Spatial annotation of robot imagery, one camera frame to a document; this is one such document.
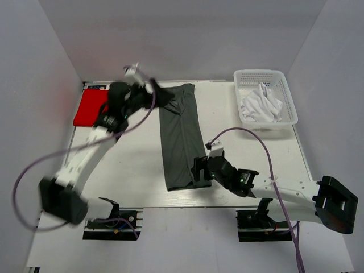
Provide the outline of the grey t shirt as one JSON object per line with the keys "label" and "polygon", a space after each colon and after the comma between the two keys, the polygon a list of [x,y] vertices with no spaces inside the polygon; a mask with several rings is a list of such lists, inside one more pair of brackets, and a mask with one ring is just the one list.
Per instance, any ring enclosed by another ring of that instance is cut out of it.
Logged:
{"label": "grey t shirt", "polygon": [[211,181],[196,181],[192,174],[194,158],[204,157],[195,85],[191,83],[166,88],[175,95],[166,106],[159,108],[160,139],[163,171],[168,191],[205,188]]}

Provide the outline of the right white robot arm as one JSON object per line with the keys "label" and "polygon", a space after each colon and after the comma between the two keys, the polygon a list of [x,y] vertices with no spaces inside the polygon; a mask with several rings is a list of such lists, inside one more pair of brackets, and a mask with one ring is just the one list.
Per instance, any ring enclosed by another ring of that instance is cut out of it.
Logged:
{"label": "right white robot arm", "polygon": [[317,222],[342,234],[354,231],[358,197],[331,176],[273,184],[257,171],[233,167],[223,156],[195,158],[191,171],[196,181],[215,180],[239,197],[261,199],[257,221],[262,226],[284,221],[285,209],[292,221]]}

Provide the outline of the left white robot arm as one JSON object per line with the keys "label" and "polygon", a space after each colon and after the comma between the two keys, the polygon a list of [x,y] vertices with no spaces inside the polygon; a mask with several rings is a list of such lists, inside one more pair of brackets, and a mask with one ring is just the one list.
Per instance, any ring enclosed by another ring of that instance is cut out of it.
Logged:
{"label": "left white robot arm", "polygon": [[120,220],[118,203],[103,197],[83,198],[85,184],[103,156],[123,134],[132,130],[128,123],[130,116],[140,109],[152,111],[164,107],[174,97],[153,78],[146,84],[111,83],[86,145],[78,148],[54,177],[44,177],[40,181],[42,210],[72,225],[84,220],[101,221],[108,227],[117,225]]}

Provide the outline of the blue label sticker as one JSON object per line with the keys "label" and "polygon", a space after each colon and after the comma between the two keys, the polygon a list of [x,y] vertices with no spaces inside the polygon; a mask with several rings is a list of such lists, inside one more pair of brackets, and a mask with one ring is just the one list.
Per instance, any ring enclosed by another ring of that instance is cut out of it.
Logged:
{"label": "blue label sticker", "polygon": [[109,85],[106,84],[96,84],[96,85],[87,85],[85,87],[85,89],[96,89],[96,90],[108,90],[109,89]]}

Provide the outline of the red folded t shirt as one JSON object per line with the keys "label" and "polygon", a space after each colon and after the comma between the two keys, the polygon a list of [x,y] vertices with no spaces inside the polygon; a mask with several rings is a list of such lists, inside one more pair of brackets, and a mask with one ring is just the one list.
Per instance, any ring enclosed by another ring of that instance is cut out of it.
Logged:
{"label": "red folded t shirt", "polygon": [[108,90],[85,89],[73,125],[76,127],[92,127],[99,115],[100,107],[107,101]]}

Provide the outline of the white t shirt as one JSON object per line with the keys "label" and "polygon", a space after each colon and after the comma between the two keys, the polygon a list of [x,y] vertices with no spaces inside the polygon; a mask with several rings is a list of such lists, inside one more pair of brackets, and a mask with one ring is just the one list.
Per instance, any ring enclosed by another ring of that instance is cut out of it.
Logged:
{"label": "white t shirt", "polygon": [[282,120],[283,103],[270,88],[260,82],[241,102],[241,113],[245,121],[276,123]]}

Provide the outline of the white plastic basket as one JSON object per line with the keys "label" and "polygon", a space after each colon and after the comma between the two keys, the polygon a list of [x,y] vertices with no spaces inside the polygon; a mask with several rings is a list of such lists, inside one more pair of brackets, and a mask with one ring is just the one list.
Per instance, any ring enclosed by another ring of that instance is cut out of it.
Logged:
{"label": "white plastic basket", "polygon": [[233,74],[238,114],[250,129],[278,130],[297,124],[298,116],[285,75],[270,69]]}

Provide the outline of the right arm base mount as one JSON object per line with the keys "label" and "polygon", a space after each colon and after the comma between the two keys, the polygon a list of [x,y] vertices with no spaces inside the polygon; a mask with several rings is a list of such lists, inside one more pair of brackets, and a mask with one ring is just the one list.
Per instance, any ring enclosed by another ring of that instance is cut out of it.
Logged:
{"label": "right arm base mount", "polygon": [[268,216],[274,199],[263,198],[256,209],[238,209],[236,220],[239,242],[288,242],[292,236],[286,221],[276,222]]}

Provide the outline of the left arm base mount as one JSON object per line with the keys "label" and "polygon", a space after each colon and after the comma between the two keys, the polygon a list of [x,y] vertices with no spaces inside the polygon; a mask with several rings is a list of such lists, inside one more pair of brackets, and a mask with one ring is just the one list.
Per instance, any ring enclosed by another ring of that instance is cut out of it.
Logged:
{"label": "left arm base mount", "polygon": [[142,231],[143,209],[120,209],[114,221],[87,220],[82,239],[85,241],[137,241]]}

